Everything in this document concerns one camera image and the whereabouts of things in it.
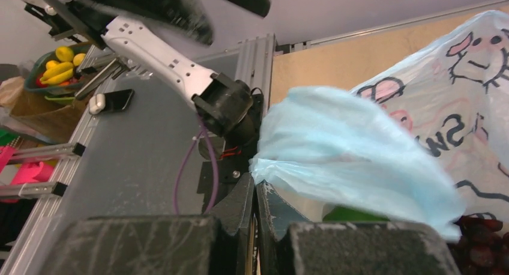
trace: white plastic bag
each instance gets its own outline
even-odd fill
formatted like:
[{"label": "white plastic bag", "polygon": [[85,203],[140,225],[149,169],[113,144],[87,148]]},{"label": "white plastic bag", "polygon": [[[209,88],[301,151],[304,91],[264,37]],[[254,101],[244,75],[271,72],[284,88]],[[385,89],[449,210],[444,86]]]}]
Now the white plastic bag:
[{"label": "white plastic bag", "polygon": [[509,222],[509,16],[481,13],[352,90],[438,158],[466,215]]}]

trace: bunch of grapes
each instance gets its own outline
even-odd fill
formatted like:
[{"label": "bunch of grapes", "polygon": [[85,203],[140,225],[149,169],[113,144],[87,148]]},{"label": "bunch of grapes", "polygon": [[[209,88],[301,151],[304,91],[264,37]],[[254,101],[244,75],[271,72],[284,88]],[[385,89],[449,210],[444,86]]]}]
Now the bunch of grapes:
[{"label": "bunch of grapes", "polygon": [[463,275],[509,275],[509,232],[496,233],[502,222],[461,217],[456,224],[463,235],[449,250]]}]

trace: brown paper bag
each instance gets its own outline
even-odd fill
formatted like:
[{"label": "brown paper bag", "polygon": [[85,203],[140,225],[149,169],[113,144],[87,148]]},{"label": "brown paper bag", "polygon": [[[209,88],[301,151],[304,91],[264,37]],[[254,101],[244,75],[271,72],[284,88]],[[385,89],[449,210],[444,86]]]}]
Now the brown paper bag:
[{"label": "brown paper bag", "polygon": [[10,116],[57,143],[67,143],[86,109],[84,102],[62,106],[23,90]]}]

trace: yellow lemon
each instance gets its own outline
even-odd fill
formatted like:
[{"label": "yellow lemon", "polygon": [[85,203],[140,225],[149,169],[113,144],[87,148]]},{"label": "yellow lemon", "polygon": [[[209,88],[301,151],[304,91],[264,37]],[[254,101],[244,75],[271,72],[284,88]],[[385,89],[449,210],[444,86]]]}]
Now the yellow lemon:
[{"label": "yellow lemon", "polygon": [[46,70],[51,69],[58,64],[60,64],[59,61],[55,61],[55,60],[48,61],[48,63],[46,63]]},{"label": "yellow lemon", "polygon": [[55,55],[61,62],[72,62],[74,59],[73,50],[67,46],[56,48]]},{"label": "yellow lemon", "polygon": [[83,59],[85,59],[85,56],[86,54],[84,53],[79,53],[78,55],[74,56],[74,59],[73,59],[73,64],[74,66],[79,66],[81,64],[81,62],[83,62]]}]

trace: smartphone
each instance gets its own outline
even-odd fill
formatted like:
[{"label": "smartphone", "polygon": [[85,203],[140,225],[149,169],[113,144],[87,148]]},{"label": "smartphone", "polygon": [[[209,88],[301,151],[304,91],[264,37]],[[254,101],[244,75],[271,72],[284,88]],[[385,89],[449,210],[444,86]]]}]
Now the smartphone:
[{"label": "smartphone", "polygon": [[115,92],[104,93],[105,107],[101,112],[99,112],[99,114],[120,112],[126,110],[129,107],[129,104],[131,103],[133,95],[134,95],[133,89],[125,89]]}]

